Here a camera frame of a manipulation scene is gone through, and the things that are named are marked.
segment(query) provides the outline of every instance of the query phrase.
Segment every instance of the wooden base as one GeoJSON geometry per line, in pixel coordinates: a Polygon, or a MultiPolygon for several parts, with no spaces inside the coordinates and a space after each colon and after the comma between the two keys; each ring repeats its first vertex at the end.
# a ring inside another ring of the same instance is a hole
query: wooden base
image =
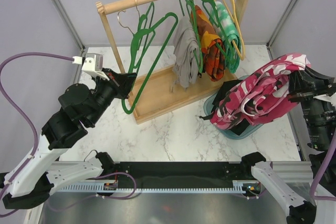
{"type": "MultiPolygon", "coordinates": [[[[138,93],[144,78],[145,76],[137,78],[129,98],[130,103],[134,101],[134,95],[138,93]]],[[[222,86],[224,81],[234,80],[237,77],[226,70],[221,80],[213,82],[204,73],[202,78],[197,78],[196,83],[190,85],[186,91],[180,84],[176,84],[171,92],[172,83],[176,79],[173,66],[152,73],[133,112],[137,124],[212,95],[222,86]]]]}

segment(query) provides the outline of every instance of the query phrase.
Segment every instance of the clothing rack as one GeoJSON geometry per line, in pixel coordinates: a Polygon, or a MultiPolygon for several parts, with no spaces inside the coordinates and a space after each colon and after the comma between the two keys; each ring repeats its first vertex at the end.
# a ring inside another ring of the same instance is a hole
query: clothing rack
{"type": "MultiPolygon", "coordinates": [[[[152,1],[156,0],[136,0],[136,3],[135,0],[120,0],[105,5],[103,5],[101,2],[96,2],[98,13],[111,44],[114,56],[117,60],[119,70],[122,73],[125,73],[125,69],[115,44],[116,42],[114,41],[107,15],[118,12],[120,10],[147,4],[152,1]]],[[[248,0],[236,0],[236,13],[239,23],[241,22],[241,19],[244,15],[247,3],[248,0]]],[[[236,76],[230,73],[228,70],[225,71],[224,77],[217,82],[212,82],[208,76],[204,74],[202,78],[198,78],[196,83],[191,85],[186,91],[182,87],[176,86],[174,88],[174,92],[172,92],[171,84],[174,80],[176,80],[176,75],[172,69],[173,66],[169,66],[167,68],[153,72],[150,76],[148,83],[146,84],[145,89],[143,90],[142,95],[133,112],[135,120],[138,124],[212,95],[222,86],[224,81],[237,79],[236,76]]],[[[135,81],[133,91],[131,92],[129,98],[129,102],[131,104],[134,99],[133,92],[137,94],[144,77],[145,76],[138,77],[135,81]]]]}

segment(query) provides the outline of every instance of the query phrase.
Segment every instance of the pink patterned cloth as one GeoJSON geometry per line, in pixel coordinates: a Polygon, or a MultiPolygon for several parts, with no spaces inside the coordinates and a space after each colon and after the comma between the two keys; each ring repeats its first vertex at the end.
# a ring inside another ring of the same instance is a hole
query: pink patterned cloth
{"type": "Polygon", "coordinates": [[[264,65],[226,93],[210,121],[230,129],[246,119],[251,125],[269,123],[294,108],[287,99],[289,74],[310,67],[306,55],[283,55],[264,65]]]}

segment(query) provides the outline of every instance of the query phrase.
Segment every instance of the teal cloth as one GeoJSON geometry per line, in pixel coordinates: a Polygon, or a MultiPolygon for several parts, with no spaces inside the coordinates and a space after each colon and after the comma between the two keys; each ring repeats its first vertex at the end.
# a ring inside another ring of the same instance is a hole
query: teal cloth
{"type": "MultiPolygon", "coordinates": [[[[229,69],[231,73],[235,73],[239,66],[240,58],[237,54],[236,48],[234,47],[232,41],[236,43],[237,47],[239,48],[241,52],[240,36],[236,29],[235,24],[233,23],[230,17],[229,12],[227,11],[223,3],[219,1],[216,1],[215,3],[216,3],[217,13],[219,17],[219,22],[221,23],[224,29],[224,33],[226,34],[228,41],[225,39],[225,36],[222,33],[221,29],[217,27],[215,24],[213,24],[213,22],[212,22],[212,25],[224,43],[225,52],[227,54],[227,57],[225,57],[225,66],[229,69]],[[228,43],[231,44],[233,51],[230,50],[228,43]]],[[[210,15],[212,17],[210,21],[215,20],[215,14],[213,10],[211,11],[210,15]]]]}

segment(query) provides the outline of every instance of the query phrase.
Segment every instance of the white marble surface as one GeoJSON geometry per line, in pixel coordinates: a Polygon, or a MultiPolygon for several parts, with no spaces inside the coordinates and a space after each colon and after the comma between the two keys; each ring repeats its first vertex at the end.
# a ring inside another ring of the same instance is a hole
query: white marble surface
{"type": "MultiPolygon", "coordinates": [[[[118,48],[126,69],[130,62],[130,48],[118,48]]],[[[147,73],[160,47],[150,47],[144,57],[140,74],[147,73]]],[[[156,69],[175,61],[174,48],[165,49],[156,69]]],[[[265,46],[246,46],[246,59],[236,75],[251,74],[269,61],[265,46]]],[[[88,52],[104,55],[104,67],[118,70],[111,48],[89,48],[88,52]]],[[[81,83],[94,87],[94,82],[83,73],[81,83]]],[[[206,99],[137,125],[133,115],[124,113],[121,101],[115,99],[96,127],[78,141],[62,161],[83,160],[92,150],[108,152],[115,161],[240,161],[248,153],[259,151],[272,161],[299,161],[300,157],[287,116],[258,129],[242,140],[230,140],[220,134],[204,115],[206,99]]]]}

